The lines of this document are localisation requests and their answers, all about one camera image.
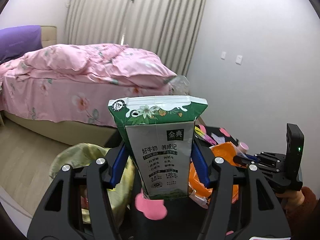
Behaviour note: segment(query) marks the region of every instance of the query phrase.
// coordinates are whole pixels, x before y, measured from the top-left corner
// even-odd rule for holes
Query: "silver screw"
[[[105,160],[104,158],[98,158],[98,159],[96,160],[96,163],[99,164],[99,165],[101,165],[101,164],[103,164],[103,163],[105,163],[105,162],[106,162],[106,160]]]
[[[249,166],[249,169],[252,170],[252,171],[256,171],[258,168],[257,168],[256,165],[251,164],[251,165]]]
[[[70,165],[68,165],[68,164],[63,165],[63,166],[62,166],[62,170],[63,170],[63,171],[68,171],[68,170],[70,170]]]
[[[224,160],[223,160],[221,157],[216,157],[216,158],[214,159],[214,161],[215,161],[216,163],[219,163],[219,164],[221,164],[221,163],[224,162]]]

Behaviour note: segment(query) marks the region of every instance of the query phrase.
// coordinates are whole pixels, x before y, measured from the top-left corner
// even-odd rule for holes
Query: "beige headboard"
[[[56,26],[41,26],[41,43],[43,48],[57,44]]]

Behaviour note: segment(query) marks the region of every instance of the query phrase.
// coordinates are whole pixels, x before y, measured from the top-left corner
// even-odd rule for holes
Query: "fuzzy brown sleeve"
[[[291,229],[291,234],[294,236],[303,226],[304,222],[308,219],[312,211],[317,205],[316,195],[308,187],[303,187],[302,193],[305,197],[301,206],[292,212],[287,212],[287,220]]]

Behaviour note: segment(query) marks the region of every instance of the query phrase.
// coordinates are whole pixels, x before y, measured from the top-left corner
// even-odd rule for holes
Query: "human hand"
[[[287,198],[288,202],[284,207],[285,210],[292,212],[299,206],[301,206],[304,202],[304,195],[302,191],[295,191],[295,190],[287,190],[283,194],[276,194],[279,198]]]

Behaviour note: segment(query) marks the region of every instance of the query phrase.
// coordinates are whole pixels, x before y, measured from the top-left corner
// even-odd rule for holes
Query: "plastic bag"
[[[228,161],[233,166],[238,166],[233,162],[233,157],[236,155],[236,151],[233,147],[233,143],[227,142],[223,144],[216,145],[211,148],[214,156],[222,157]],[[208,208],[208,205],[212,196],[212,188],[206,188],[198,178],[196,169],[193,163],[190,164],[190,173],[189,173],[189,185],[191,186],[192,193],[190,198],[192,198],[197,204],[204,208]],[[239,187],[238,185],[233,185],[232,191],[232,202],[236,202],[239,198]]]
[[[89,143],[80,143],[61,152],[51,164],[49,170],[50,180],[52,181],[57,175],[61,167],[69,164],[73,168],[88,166],[92,161],[104,157],[108,153],[109,148],[103,148],[98,145]],[[129,157],[125,166],[121,181],[113,190],[107,190],[110,204],[118,228],[122,224],[125,208],[130,199],[130,193],[134,180],[134,165]],[[90,213],[88,210],[86,187],[81,187],[81,207],[82,219],[85,223],[91,223]]]
[[[188,96],[189,95],[189,81],[185,76],[179,75],[172,79],[169,84],[171,85],[171,95],[173,96]]]

